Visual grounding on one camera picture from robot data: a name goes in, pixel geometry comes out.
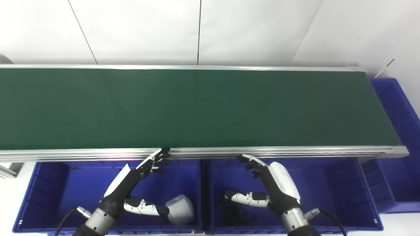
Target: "white cylindrical object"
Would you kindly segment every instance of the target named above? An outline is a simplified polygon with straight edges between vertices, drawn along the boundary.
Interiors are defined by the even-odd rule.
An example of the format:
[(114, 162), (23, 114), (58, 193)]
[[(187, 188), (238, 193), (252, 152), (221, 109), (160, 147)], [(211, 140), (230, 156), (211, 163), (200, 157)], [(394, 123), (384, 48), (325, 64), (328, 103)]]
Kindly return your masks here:
[(184, 194), (169, 200), (165, 206), (169, 208), (168, 218), (173, 225), (186, 225), (195, 219), (194, 207)]

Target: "robotic hand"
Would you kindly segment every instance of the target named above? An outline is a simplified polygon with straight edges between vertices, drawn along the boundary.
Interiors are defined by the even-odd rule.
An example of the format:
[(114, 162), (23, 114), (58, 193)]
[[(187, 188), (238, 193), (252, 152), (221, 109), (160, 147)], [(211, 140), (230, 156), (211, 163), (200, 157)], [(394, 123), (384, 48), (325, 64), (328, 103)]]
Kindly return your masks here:
[(168, 215), (169, 209), (166, 206), (158, 206), (145, 199), (131, 197), (130, 194), (138, 182), (150, 173), (163, 173), (163, 170), (155, 165), (169, 163), (168, 157), (171, 156), (169, 150), (170, 148), (159, 149), (134, 170), (126, 164), (109, 185), (103, 200), (93, 214), (81, 207), (77, 209), (89, 219), (76, 229), (73, 236), (104, 236), (125, 211), (143, 215)]
[(226, 191), (226, 199), (250, 206), (268, 207), (281, 218), (288, 236), (320, 236), (307, 221), (313, 215), (310, 212), (303, 214), (299, 192), (282, 164), (273, 162), (267, 165), (258, 158), (246, 154), (236, 158), (242, 163), (249, 163), (245, 166), (247, 170), (255, 169), (252, 176), (261, 178), (268, 197), (262, 192)]

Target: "blue plastic bin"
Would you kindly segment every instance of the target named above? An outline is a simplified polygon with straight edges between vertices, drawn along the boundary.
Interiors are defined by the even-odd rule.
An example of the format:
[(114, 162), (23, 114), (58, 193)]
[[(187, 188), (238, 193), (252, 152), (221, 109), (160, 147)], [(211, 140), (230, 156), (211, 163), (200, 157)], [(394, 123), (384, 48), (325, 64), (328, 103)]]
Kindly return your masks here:
[(410, 155), (377, 159), (362, 167), (380, 213), (420, 212), (420, 121), (398, 81), (370, 79), (383, 108)]
[[(347, 231), (382, 230), (383, 226), (357, 158), (266, 158), (267, 164), (283, 164), (293, 178), (304, 211), (323, 208), (338, 217)], [(210, 219), (207, 233), (266, 234), (286, 233), (276, 214), (268, 208), (241, 205), (246, 214), (257, 219), (237, 226), (225, 226), (229, 212), (222, 210), (226, 190), (262, 191), (261, 179), (253, 179), (245, 164), (235, 159), (209, 160)], [(310, 220), (320, 233), (341, 233), (337, 224), (324, 215)]]
[[(63, 216), (74, 206), (93, 212), (111, 181), (127, 161), (37, 163), (13, 228), (15, 233), (54, 234)], [(135, 167), (139, 161), (129, 161)], [(196, 220), (187, 226), (173, 226), (166, 216), (124, 213), (109, 234), (202, 232), (201, 180), (199, 160), (173, 160), (161, 165), (165, 174), (152, 173), (141, 180), (132, 196), (158, 205), (184, 194), (190, 198)], [(71, 235), (86, 221), (74, 213), (61, 231)]]

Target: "black cable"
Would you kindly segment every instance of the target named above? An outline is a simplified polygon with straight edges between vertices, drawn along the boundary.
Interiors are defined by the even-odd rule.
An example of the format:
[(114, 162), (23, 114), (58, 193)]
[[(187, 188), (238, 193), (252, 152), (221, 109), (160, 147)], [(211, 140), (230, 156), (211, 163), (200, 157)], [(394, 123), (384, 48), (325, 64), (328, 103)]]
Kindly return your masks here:
[(70, 211), (67, 212), (67, 214), (63, 217), (60, 224), (58, 225), (57, 231), (55, 232), (54, 236), (58, 236), (60, 233), (61, 227), (63, 226), (64, 222), (67, 220), (67, 218), (77, 209), (77, 207), (73, 207), (70, 209)]
[(340, 227), (341, 232), (343, 233), (343, 235), (344, 235), (344, 236), (347, 236), (347, 233), (346, 233), (346, 231), (344, 230), (343, 225), (341, 224), (341, 222), (338, 220), (338, 218), (337, 218), (335, 215), (333, 215), (331, 212), (329, 212), (329, 211), (327, 211), (327, 210), (324, 210), (324, 209), (319, 209), (319, 212), (321, 212), (321, 213), (323, 213), (324, 215), (327, 215), (327, 216), (329, 216), (331, 219), (333, 219), (333, 220), (334, 220), (334, 221), (338, 224), (338, 226)]

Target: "aluminum frame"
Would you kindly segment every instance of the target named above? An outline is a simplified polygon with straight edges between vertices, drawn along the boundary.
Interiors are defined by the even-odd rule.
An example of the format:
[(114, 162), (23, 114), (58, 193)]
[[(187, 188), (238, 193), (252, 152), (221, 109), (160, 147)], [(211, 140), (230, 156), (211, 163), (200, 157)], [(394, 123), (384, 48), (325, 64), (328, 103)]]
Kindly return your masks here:
[[(0, 150), (1, 162), (52, 162), (141, 160), (156, 148)], [(173, 159), (234, 158), (246, 153), (257, 157), (359, 157), (396, 158), (408, 155), (404, 146), (310, 146), (310, 147), (183, 147), (172, 148)]]
[(0, 68), (44, 69), (119, 69), (119, 70), (235, 70), (235, 71), (361, 71), (360, 67), (304, 66), (160, 66), (160, 65), (72, 65), (72, 64), (0, 64)]

